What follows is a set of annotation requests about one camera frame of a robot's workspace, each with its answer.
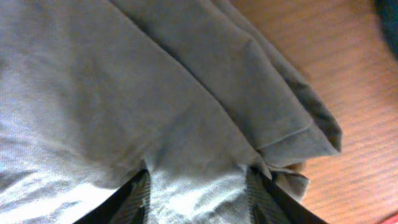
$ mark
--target clothing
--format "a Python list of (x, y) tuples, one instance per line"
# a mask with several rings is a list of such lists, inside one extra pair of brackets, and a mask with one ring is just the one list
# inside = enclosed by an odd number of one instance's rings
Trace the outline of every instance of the clothing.
[(0, 220), (74, 222), (145, 167), (149, 223), (250, 223), (249, 167), (338, 153), (308, 83), (228, 4), (0, 2)]
[(374, 4), (380, 17), (380, 27), (384, 40), (398, 60), (398, 2), (395, 0), (375, 0)]
[[(248, 169), (246, 185), (251, 224), (325, 223), (255, 168)], [(76, 224), (146, 224), (150, 208), (150, 175), (143, 170)]]

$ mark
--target wooden surface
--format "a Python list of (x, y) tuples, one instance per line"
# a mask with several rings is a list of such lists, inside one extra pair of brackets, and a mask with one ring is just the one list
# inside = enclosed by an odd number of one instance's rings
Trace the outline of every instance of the wooden surface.
[(303, 71), (344, 131), (343, 153), (308, 162), (303, 204), (329, 223), (398, 212), (398, 62), (370, 1), (234, 0)]

